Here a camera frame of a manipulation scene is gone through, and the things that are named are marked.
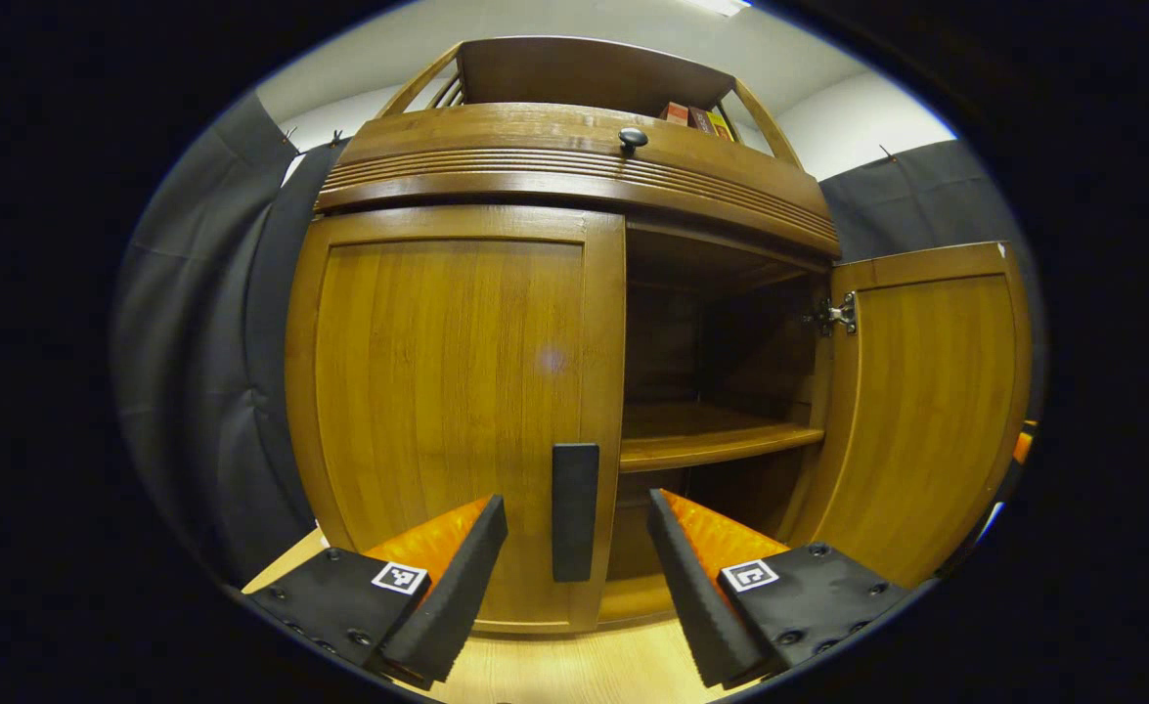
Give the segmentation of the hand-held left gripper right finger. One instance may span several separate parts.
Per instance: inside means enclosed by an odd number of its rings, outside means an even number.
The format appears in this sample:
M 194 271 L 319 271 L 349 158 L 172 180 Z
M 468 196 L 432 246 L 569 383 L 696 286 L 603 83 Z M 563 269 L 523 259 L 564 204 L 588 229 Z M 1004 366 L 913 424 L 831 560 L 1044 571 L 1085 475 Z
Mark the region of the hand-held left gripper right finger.
M 703 684 L 780 676 L 912 602 L 835 547 L 788 547 L 674 492 L 649 492 L 648 532 Z

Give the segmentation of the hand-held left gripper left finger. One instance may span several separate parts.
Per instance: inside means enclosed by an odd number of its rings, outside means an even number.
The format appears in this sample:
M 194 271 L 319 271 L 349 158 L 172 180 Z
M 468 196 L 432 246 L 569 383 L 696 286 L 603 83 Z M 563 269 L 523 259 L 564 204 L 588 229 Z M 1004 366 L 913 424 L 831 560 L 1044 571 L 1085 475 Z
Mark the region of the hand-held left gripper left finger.
M 435 684 L 475 628 L 506 537 L 506 501 L 494 494 L 365 554 L 324 548 L 242 599 L 358 670 Z

